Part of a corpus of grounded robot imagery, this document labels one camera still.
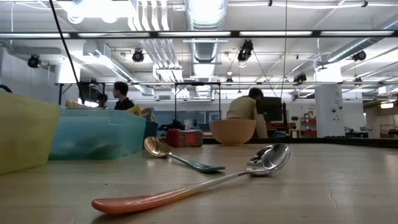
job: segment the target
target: spoon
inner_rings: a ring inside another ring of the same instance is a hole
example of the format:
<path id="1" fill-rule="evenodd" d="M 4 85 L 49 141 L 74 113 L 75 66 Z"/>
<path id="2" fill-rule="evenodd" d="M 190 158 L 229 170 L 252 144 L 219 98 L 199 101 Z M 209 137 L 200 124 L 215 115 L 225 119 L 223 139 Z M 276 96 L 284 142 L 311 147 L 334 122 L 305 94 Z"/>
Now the spoon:
<path id="1" fill-rule="evenodd" d="M 176 155 L 173 155 L 170 146 L 166 142 L 163 142 L 163 140 L 161 140 L 157 137 L 145 138 L 144 147 L 147 152 L 149 152 L 151 155 L 153 155 L 155 157 L 174 158 L 199 172 L 214 172 L 214 171 L 225 169 L 225 167 L 212 167 L 212 166 L 201 164 L 199 162 L 189 161 L 188 159 L 184 159 L 184 158 L 178 157 Z"/>
<path id="2" fill-rule="evenodd" d="M 272 174 L 282 168 L 289 160 L 289 157 L 290 149 L 288 145 L 275 144 L 256 152 L 256 154 L 252 156 L 246 164 L 246 171 L 225 175 L 224 177 L 209 180 L 200 184 L 152 195 L 94 199 L 91 205 L 93 208 L 108 214 L 147 210 L 181 200 L 209 187 L 246 174 L 258 176 Z"/>

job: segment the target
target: blue container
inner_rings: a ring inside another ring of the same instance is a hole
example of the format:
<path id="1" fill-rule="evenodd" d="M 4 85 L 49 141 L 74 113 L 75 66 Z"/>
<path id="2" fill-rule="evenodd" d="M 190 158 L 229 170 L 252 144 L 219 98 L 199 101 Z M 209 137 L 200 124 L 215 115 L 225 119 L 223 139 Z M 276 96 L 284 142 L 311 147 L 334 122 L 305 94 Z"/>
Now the blue container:
<path id="1" fill-rule="evenodd" d="M 115 159 L 142 150 L 146 119 L 118 110 L 61 110 L 49 159 Z"/>
<path id="2" fill-rule="evenodd" d="M 144 140 L 147 137 L 156 137 L 157 136 L 157 127 L 158 124 L 152 121 L 148 121 L 146 122 L 146 126 L 145 126 L 145 132 L 144 132 Z"/>

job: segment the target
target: workbench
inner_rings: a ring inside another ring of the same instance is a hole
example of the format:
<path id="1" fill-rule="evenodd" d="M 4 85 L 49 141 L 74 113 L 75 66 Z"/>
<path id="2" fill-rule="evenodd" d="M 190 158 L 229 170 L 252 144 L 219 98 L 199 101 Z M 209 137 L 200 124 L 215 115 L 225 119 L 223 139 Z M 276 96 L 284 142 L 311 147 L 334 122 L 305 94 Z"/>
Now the workbench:
<path id="1" fill-rule="evenodd" d="M 398 151 L 290 144 L 285 167 L 249 175 L 181 201 L 128 215 L 105 215 L 94 198 L 154 194 L 244 170 L 265 144 L 173 149 L 224 172 L 202 174 L 146 151 L 108 161 L 49 161 L 0 176 L 1 223 L 397 223 Z"/>

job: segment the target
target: person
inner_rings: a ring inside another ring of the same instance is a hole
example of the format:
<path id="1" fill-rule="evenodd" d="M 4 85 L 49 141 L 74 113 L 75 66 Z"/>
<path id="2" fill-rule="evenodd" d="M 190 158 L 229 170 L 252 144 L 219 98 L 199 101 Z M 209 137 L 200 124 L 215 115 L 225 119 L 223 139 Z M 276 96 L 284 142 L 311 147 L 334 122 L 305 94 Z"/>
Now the person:
<path id="1" fill-rule="evenodd" d="M 134 107 L 134 103 L 127 97 L 129 86 L 124 82 L 116 82 L 113 85 L 113 96 L 119 99 L 116 102 L 115 110 L 128 110 Z"/>
<path id="2" fill-rule="evenodd" d="M 266 121 L 261 106 L 263 97 L 260 89 L 251 88 L 248 96 L 241 96 L 231 102 L 226 119 L 256 120 L 255 135 L 258 138 L 268 138 Z"/>
<path id="3" fill-rule="evenodd" d="M 102 108 L 102 109 L 108 109 L 109 107 L 106 106 L 106 102 L 108 101 L 108 96 L 106 94 L 98 94 L 97 96 L 97 102 L 98 106 L 97 108 Z"/>

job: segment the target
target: wooden bowl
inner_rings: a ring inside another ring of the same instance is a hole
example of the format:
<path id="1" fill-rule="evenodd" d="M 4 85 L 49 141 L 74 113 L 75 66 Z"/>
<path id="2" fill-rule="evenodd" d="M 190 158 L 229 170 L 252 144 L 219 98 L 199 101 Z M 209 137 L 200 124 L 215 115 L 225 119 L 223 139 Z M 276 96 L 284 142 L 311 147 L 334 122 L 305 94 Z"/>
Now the wooden bowl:
<path id="1" fill-rule="evenodd" d="M 253 137 L 256 130 L 255 120 L 226 119 L 210 121 L 213 137 L 224 145 L 244 144 Z"/>

